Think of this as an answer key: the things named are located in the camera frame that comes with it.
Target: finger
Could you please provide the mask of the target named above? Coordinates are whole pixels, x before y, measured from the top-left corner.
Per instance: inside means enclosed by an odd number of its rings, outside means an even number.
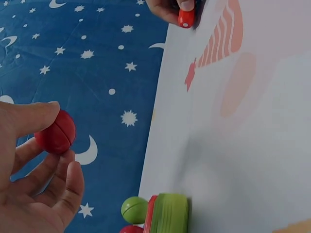
[[[32,104],[0,102],[0,108],[9,114],[17,138],[46,129],[53,124],[60,110],[59,103],[55,101]]]
[[[29,161],[41,154],[42,151],[43,149],[37,144],[34,137],[16,147],[15,160],[11,175],[21,170]]]
[[[183,11],[192,11],[194,9],[194,0],[177,0],[177,3]]]
[[[68,150],[61,156],[56,172],[49,185],[43,193],[40,193],[34,198],[36,202],[41,202],[52,207],[61,199],[66,187],[68,165],[73,162],[74,159],[74,152],[72,150]]]
[[[77,213],[84,192],[84,178],[78,162],[71,162],[67,170],[66,190],[53,209],[63,221],[64,228],[69,225]]]
[[[178,14],[176,10],[165,7],[161,4],[149,6],[150,11],[164,21],[178,25]]]
[[[48,154],[47,157],[27,176],[13,182],[12,187],[16,192],[29,196],[37,194],[55,173],[59,156]]]

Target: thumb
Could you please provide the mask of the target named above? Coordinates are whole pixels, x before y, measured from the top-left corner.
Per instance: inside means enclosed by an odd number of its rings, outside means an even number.
[[[177,3],[183,11],[192,11],[194,9],[194,0],[177,0]]]
[[[8,113],[17,138],[46,129],[53,124],[60,110],[59,103],[55,101],[32,104],[0,102],[0,108]]]

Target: white star print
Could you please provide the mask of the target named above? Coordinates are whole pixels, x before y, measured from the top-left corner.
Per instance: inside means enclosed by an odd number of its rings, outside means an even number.
[[[38,36],[40,36],[40,34],[36,33],[36,34],[33,35],[32,39],[37,39]]]
[[[125,69],[128,69],[128,72],[131,72],[131,70],[136,70],[136,67],[137,65],[135,65],[133,62],[131,63],[126,63],[126,67]]]
[[[88,203],[84,205],[80,205],[81,210],[78,212],[78,214],[83,214],[83,218],[86,218],[86,216],[93,217],[93,214],[91,213],[92,210],[94,210],[94,207],[89,207]]]
[[[123,115],[121,115],[122,124],[125,124],[126,127],[129,127],[130,125],[135,126],[135,122],[138,121],[136,115],[137,113],[133,113],[132,110],[128,112],[124,111]]]
[[[136,4],[138,4],[138,5],[143,5],[143,4],[144,4],[144,1],[143,1],[143,0],[137,0]]]
[[[59,54],[64,54],[64,51],[65,51],[65,50],[66,50],[66,49],[64,49],[63,46],[62,46],[62,47],[60,47],[60,48],[56,48],[55,53],[57,53],[57,55],[59,55]]]
[[[83,58],[83,59],[87,59],[87,58],[91,58],[91,57],[94,57],[94,51],[88,50],[88,51],[84,51],[81,54],[81,58]]]
[[[46,75],[48,71],[50,71],[50,67],[46,67],[46,66],[43,66],[43,68],[40,69],[40,74],[44,74]]]
[[[77,7],[74,9],[74,11],[75,11],[75,12],[79,12],[79,11],[83,11],[83,9],[84,9],[84,6],[80,5],[80,6],[77,6]]]
[[[99,12],[103,12],[104,10],[105,10],[105,8],[102,8],[102,7],[101,7],[101,8],[98,8],[98,9],[97,9],[97,12],[98,12],[98,13],[99,13]]]
[[[123,33],[130,33],[132,30],[134,30],[133,26],[131,25],[127,25],[127,26],[123,26],[123,28],[121,28]]]

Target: orange object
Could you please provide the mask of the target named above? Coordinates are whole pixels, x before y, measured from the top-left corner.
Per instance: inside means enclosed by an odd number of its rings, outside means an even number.
[[[192,11],[179,10],[178,25],[182,28],[191,28],[194,25],[195,8]]]

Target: red toy fruit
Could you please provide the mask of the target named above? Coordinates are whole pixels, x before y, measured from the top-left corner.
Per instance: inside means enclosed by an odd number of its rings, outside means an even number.
[[[120,233],[143,233],[144,229],[138,226],[127,226],[122,228]]]
[[[76,138],[76,128],[71,116],[60,110],[55,122],[43,131],[35,133],[39,146],[48,153],[62,154]]]

